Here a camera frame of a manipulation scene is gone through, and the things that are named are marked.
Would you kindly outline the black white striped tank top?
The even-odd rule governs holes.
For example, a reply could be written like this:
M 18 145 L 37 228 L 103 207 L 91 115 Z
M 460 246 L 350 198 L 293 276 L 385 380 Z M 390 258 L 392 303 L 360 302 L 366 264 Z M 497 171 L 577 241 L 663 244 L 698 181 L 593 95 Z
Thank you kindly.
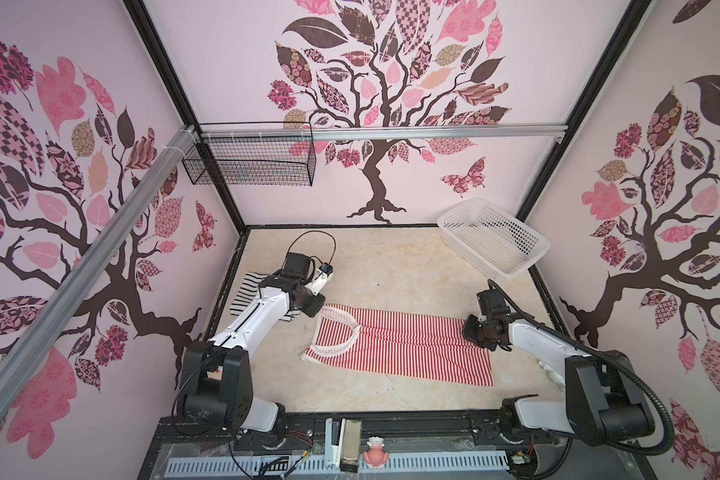
M 233 298 L 228 302 L 230 319 L 235 321 L 258 294 L 258 286 L 267 274 L 246 272 Z

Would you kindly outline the red white striped tank top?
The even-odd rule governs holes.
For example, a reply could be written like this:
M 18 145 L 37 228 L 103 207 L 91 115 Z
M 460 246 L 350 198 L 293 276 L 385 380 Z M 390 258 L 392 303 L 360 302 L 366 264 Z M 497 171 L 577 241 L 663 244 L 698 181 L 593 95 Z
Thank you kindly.
M 456 318 L 331 304 L 322 308 L 301 359 L 353 371 L 490 387 L 490 354 Z

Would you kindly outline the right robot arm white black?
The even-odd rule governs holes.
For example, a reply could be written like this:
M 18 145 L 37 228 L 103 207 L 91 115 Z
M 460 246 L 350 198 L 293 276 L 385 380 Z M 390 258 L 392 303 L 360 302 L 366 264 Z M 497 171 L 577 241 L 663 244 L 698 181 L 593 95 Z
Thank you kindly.
M 494 282 L 477 302 L 480 313 L 467 318 L 463 337 L 490 351 L 524 351 L 563 392 L 561 400 L 536 394 L 503 400 L 504 434 L 545 430 L 589 446 L 615 446 L 655 432 L 646 388 L 624 355 L 594 350 L 535 320 Z

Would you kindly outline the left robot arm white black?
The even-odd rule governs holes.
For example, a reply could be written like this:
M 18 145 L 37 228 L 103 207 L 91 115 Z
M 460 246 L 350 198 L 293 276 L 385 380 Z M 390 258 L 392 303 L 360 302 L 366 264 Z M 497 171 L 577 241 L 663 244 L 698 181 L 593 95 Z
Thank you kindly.
M 284 408 L 254 395 L 251 360 L 287 314 L 295 311 L 313 318 L 319 313 L 325 303 L 321 290 L 333 272 L 327 262 L 317 264 L 313 257 L 287 253 L 280 269 L 250 289 L 250 303 L 228 327 L 185 351 L 172 417 L 233 433 L 275 431 Z

